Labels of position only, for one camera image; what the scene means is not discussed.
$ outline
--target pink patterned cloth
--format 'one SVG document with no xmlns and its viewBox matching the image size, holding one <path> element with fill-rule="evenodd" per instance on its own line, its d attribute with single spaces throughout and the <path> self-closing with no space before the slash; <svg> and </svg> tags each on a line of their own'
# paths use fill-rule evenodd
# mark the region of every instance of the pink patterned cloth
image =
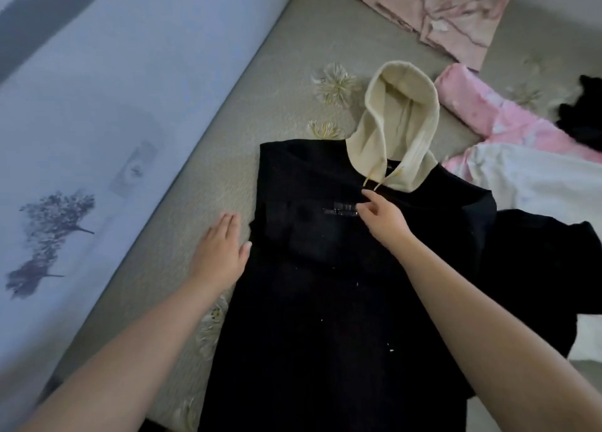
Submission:
<svg viewBox="0 0 602 432">
<path fill-rule="evenodd" d="M 460 63 L 481 69 L 509 0 L 361 0 L 391 21 L 420 32 Z"/>
<path fill-rule="evenodd" d="M 448 66 L 435 80 L 435 87 L 441 105 L 482 136 L 484 144 L 524 145 L 602 163 L 602 153 L 578 144 L 550 121 L 502 98 L 462 64 Z M 448 159 L 443 167 L 471 182 L 467 158 L 473 148 Z"/>
</svg>

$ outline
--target left arm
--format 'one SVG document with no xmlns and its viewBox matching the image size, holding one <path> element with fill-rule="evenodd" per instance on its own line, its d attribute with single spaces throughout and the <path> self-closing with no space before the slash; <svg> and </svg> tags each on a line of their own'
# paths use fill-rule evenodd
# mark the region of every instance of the left arm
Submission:
<svg viewBox="0 0 602 432">
<path fill-rule="evenodd" d="M 240 216 L 209 228 L 190 278 L 74 373 L 18 432 L 137 431 L 186 340 L 217 297 L 242 275 L 251 243 Z"/>
</svg>

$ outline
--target black clothing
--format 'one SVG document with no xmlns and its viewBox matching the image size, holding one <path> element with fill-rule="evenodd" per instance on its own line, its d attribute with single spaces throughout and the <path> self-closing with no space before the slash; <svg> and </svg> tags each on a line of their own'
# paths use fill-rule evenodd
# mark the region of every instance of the black clothing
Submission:
<svg viewBox="0 0 602 432">
<path fill-rule="evenodd" d="M 583 93 L 574 106 L 561 104 L 556 125 L 570 137 L 594 150 L 602 151 L 602 78 L 580 76 Z"/>
<path fill-rule="evenodd" d="M 355 214 L 363 182 L 344 141 L 261 145 L 251 258 L 199 430 L 465 429 L 474 393 L 403 268 Z M 602 253 L 589 224 L 498 213 L 491 192 L 441 165 L 412 193 L 378 192 L 435 253 L 568 354 L 571 269 L 587 284 L 590 256 Z"/>
</svg>

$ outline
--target tree pattern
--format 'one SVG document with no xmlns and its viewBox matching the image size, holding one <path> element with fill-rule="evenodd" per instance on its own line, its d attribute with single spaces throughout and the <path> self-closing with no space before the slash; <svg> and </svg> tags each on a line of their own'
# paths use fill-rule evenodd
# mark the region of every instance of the tree pattern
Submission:
<svg viewBox="0 0 602 432">
<path fill-rule="evenodd" d="M 94 195 L 78 190 L 70 196 L 57 191 L 21 207 L 20 211 L 26 215 L 25 246 L 31 249 L 33 256 L 6 275 L 6 289 L 12 290 L 13 298 L 34 294 L 42 278 L 63 277 L 49 273 L 49 269 L 70 234 L 76 231 L 94 234 L 79 223 L 95 205 Z"/>
</svg>

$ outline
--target clothing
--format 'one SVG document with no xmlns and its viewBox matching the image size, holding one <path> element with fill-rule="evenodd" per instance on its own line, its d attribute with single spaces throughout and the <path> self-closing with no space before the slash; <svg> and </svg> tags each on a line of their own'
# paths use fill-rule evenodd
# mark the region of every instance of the clothing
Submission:
<svg viewBox="0 0 602 432">
<path fill-rule="evenodd" d="M 466 166 L 471 183 L 490 189 L 498 209 L 519 208 L 566 224 L 588 221 L 602 236 L 602 165 L 520 145 L 479 144 L 471 148 Z M 578 316 L 568 357 L 602 362 L 602 316 L 591 315 L 602 313 L 602 284 L 591 272 L 575 273 L 572 281 L 575 311 L 590 315 Z"/>
<path fill-rule="evenodd" d="M 364 182 L 344 141 L 261 145 L 253 249 L 199 430 L 465 430 L 473 392 L 405 271 L 357 217 Z M 573 278 L 593 281 L 602 254 L 589 224 L 497 212 L 491 192 L 440 165 L 412 193 L 378 192 L 435 253 L 568 354 Z"/>
<path fill-rule="evenodd" d="M 602 151 L 602 116 L 599 102 L 602 99 L 602 78 L 579 77 L 583 94 L 574 106 L 561 104 L 560 119 L 556 125 L 581 144 Z"/>
<path fill-rule="evenodd" d="M 460 63 L 481 69 L 509 0 L 361 0 L 391 21 L 420 33 Z"/>
<path fill-rule="evenodd" d="M 466 66 L 448 66 L 435 80 L 435 86 L 440 103 L 482 136 L 483 144 L 524 145 L 602 163 L 602 153 L 576 143 L 548 120 L 505 100 Z M 443 166 L 470 181 L 467 158 L 472 148 L 443 162 Z"/>
<path fill-rule="evenodd" d="M 346 140 L 351 165 L 380 185 L 414 191 L 437 164 L 429 151 L 439 123 L 433 82 L 411 63 L 385 63 L 368 85 L 365 106 Z M 399 161 L 394 170 L 388 159 Z"/>
</svg>

